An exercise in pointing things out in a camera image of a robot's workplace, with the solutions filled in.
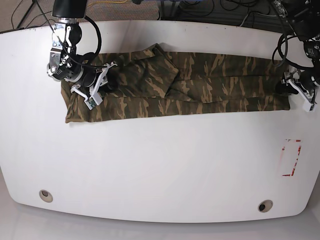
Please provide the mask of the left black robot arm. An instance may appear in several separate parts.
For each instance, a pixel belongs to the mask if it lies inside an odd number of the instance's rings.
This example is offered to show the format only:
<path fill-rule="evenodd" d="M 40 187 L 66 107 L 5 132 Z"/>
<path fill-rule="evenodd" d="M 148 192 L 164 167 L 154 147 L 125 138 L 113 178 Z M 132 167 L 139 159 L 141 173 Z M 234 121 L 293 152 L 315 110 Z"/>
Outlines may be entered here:
<path fill-rule="evenodd" d="M 320 2 L 270 0 L 269 3 L 282 29 L 272 57 L 278 53 L 281 57 L 279 65 L 286 63 L 290 66 L 277 84 L 276 91 L 281 95 L 300 95 L 304 110 L 311 112 L 317 104 L 316 96 L 320 89 Z M 287 58 L 289 40 L 294 38 L 303 43 L 303 51 L 312 66 L 302 66 Z"/>

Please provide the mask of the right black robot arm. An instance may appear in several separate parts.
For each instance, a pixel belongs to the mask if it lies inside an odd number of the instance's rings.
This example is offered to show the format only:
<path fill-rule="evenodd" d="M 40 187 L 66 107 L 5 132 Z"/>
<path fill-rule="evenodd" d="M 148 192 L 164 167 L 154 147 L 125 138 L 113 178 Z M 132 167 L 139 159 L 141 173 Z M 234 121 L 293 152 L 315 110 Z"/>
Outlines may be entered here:
<path fill-rule="evenodd" d="M 53 80 L 61 82 L 62 92 L 66 96 L 77 94 L 86 102 L 98 103 L 106 93 L 118 88 L 118 74 L 114 63 L 95 63 L 102 47 L 102 35 L 98 25 L 87 16 L 86 0 L 56 0 L 52 15 L 57 22 L 52 29 L 52 47 L 50 50 L 47 74 Z M 77 45 L 82 39 L 79 21 L 89 22 L 97 36 L 94 52 L 77 53 Z"/>

